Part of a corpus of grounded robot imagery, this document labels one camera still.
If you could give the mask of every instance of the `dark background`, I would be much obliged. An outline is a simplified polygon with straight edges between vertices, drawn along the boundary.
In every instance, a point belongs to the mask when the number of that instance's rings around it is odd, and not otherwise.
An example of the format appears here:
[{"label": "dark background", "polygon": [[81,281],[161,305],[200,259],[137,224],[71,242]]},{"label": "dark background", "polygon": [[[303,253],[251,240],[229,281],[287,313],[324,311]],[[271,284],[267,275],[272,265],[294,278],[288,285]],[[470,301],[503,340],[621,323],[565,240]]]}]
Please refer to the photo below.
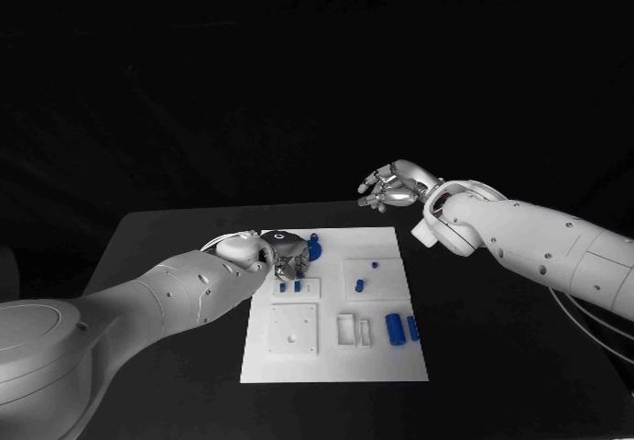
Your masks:
[{"label": "dark background", "polygon": [[632,236],[634,20],[614,5],[4,14],[0,243],[22,297],[81,294],[128,213],[353,200],[396,159]]}]

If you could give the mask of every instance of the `black table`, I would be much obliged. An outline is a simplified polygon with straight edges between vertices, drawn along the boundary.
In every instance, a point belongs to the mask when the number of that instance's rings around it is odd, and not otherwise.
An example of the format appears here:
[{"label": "black table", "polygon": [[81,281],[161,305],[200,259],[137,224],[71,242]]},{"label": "black table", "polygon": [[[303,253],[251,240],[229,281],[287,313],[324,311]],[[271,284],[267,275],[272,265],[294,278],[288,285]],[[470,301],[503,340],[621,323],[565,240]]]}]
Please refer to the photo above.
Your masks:
[{"label": "black table", "polygon": [[241,384],[249,301],[148,346],[114,377],[82,440],[509,439],[634,435],[634,402],[547,289],[486,249],[411,235],[422,205],[354,201],[128,214],[85,293],[215,237],[254,229],[393,226],[429,382]]}]

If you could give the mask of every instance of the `metal robot hand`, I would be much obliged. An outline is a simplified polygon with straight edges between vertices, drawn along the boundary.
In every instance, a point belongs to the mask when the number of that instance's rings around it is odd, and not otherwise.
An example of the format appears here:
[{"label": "metal robot hand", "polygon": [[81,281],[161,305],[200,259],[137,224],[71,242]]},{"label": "metal robot hand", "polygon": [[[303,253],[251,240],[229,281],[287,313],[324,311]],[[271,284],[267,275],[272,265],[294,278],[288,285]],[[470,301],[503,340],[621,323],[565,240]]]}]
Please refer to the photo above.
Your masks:
[{"label": "metal robot hand", "polygon": [[373,185],[372,194],[357,200],[359,206],[370,205],[372,209],[385,213],[386,204],[409,206],[416,201],[425,203],[442,183],[442,178],[409,160],[399,159],[379,168],[359,185],[359,193],[364,193]]}]

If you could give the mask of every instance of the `blue cylinder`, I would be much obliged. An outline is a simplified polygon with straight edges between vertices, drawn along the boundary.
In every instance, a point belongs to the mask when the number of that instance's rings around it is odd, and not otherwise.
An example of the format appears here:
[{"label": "blue cylinder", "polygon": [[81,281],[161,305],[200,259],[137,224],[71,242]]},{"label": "blue cylinder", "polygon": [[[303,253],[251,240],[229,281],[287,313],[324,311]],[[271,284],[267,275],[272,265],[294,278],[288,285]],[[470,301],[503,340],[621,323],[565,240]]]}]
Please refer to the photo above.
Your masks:
[{"label": "blue cylinder", "polygon": [[403,325],[401,323],[401,315],[398,313],[392,313],[386,316],[386,326],[389,343],[393,346],[401,346],[402,344],[405,344],[405,331]]},{"label": "blue cylinder", "polygon": [[409,326],[409,334],[412,335],[412,341],[419,340],[419,331],[416,330],[416,321],[413,316],[406,317],[406,325]]}]

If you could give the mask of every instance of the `blue object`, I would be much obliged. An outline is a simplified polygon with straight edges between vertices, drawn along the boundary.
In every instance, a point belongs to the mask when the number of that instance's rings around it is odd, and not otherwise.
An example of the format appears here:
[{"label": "blue object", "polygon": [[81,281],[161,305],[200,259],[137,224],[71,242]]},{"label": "blue object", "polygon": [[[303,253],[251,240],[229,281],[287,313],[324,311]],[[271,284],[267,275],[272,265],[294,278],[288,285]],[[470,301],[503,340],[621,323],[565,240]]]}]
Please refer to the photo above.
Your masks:
[{"label": "blue object", "polygon": [[393,346],[401,346],[405,343],[405,332],[403,325],[401,324],[401,315],[398,313],[392,313],[386,316],[386,326],[389,343]]},{"label": "blue object", "polygon": [[321,245],[317,243],[320,238],[317,234],[310,234],[308,240],[308,261],[314,261],[318,257],[321,257]]},{"label": "blue object", "polygon": [[419,340],[419,331],[416,330],[416,321],[413,316],[406,317],[406,324],[409,325],[409,334],[412,335],[412,341]]}]

